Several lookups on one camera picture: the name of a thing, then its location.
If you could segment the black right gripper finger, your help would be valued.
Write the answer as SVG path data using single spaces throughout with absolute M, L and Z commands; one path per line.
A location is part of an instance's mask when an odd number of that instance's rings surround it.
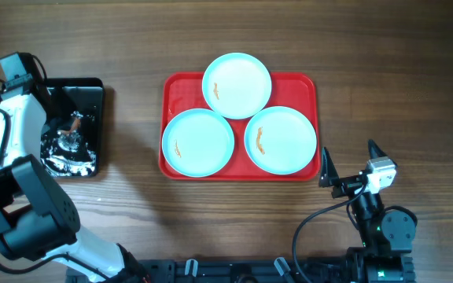
M 377 145 L 377 143 L 373 139 L 368 140 L 368 151 L 371 159 L 387 156 L 387 154 Z
M 322 148 L 322 167 L 319 178 L 320 187 L 336 186 L 339 182 L 339 175 L 326 147 Z

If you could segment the light blue plate back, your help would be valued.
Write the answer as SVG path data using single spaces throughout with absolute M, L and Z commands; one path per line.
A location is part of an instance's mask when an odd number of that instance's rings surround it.
M 256 57 L 227 53 L 206 68 L 201 89 L 213 111 L 227 119 L 247 119 L 269 102 L 272 81 L 268 69 Z

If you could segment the light blue plate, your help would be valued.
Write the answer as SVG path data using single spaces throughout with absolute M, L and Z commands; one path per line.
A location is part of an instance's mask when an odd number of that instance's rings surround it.
M 256 57 L 227 53 L 206 68 L 201 89 L 213 111 L 227 119 L 247 119 L 269 102 L 272 81 L 268 69 Z
M 317 132 L 301 112 L 285 106 L 252 117 L 244 133 L 249 159 L 262 171 L 291 175 L 303 170 L 317 151 Z
M 234 132 L 221 115 L 205 108 L 178 114 L 164 128 L 161 150 L 172 169 L 203 178 L 223 169 L 234 151 Z

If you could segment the orange sponge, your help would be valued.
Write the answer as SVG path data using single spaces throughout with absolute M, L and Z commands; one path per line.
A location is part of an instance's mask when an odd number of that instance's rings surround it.
M 80 118 L 75 118 L 75 120 L 73 121 L 72 125 L 70 126 L 68 134 L 71 134 L 74 131 L 76 131 L 80 127 L 80 125 L 81 125 L 81 119 Z

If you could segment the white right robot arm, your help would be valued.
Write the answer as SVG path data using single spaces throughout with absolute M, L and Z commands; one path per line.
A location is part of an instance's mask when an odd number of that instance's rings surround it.
M 330 155 L 326 154 L 326 183 L 332 197 L 348 198 L 363 245 L 349 248 L 341 260 L 342 282 L 416 281 L 412 252 L 418 219 L 401 206 L 384 206 L 380 192 L 390 187 L 397 164 L 373 141 L 368 141 L 370 159 L 357 175 L 340 178 Z

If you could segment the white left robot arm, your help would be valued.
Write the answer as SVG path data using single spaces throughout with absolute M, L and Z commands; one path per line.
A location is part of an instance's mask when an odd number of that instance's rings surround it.
M 123 246 L 81 227 L 71 198 L 42 165 L 43 137 L 77 133 L 74 101 L 50 90 L 34 54 L 11 53 L 0 64 L 0 271 L 28 274 L 55 261 L 91 282 L 155 282 Z

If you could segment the red plastic tray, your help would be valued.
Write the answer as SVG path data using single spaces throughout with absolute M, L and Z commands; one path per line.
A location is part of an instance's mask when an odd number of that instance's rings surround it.
M 191 108 L 207 108 L 201 84 L 203 72 L 176 72 L 164 83 L 160 130 L 179 113 Z M 319 115 L 315 84 L 304 73 L 272 72 L 272 94 L 267 105 L 285 106 L 302 113 L 315 130 L 319 129 Z M 291 175 L 274 175 L 258 168 L 244 147 L 244 133 L 248 121 L 230 120 L 235 138 L 232 157 L 219 172 L 203 177 L 204 181 L 226 182 L 306 182 L 314 178 L 321 169 L 321 148 L 316 147 L 311 162 L 302 170 Z

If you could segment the black water basin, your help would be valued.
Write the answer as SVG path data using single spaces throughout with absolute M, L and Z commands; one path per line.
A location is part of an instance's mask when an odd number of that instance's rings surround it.
M 55 178 L 97 174 L 105 88 L 99 78 L 49 79 L 47 88 L 60 115 L 46 122 L 41 137 L 41 162 Z M 68 134 L 75 118 L 80 127 Z

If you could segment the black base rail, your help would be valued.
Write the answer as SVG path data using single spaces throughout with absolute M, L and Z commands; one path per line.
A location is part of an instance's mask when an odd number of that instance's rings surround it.
M 278 260 L 202 261 L 142 260 L 151 282 L 303 282 L 294 264 Z M 354 267 L 344 259 L 310 258 L 302 270 L 313 282 L 416 282 L 413 259 L 365 259 Z

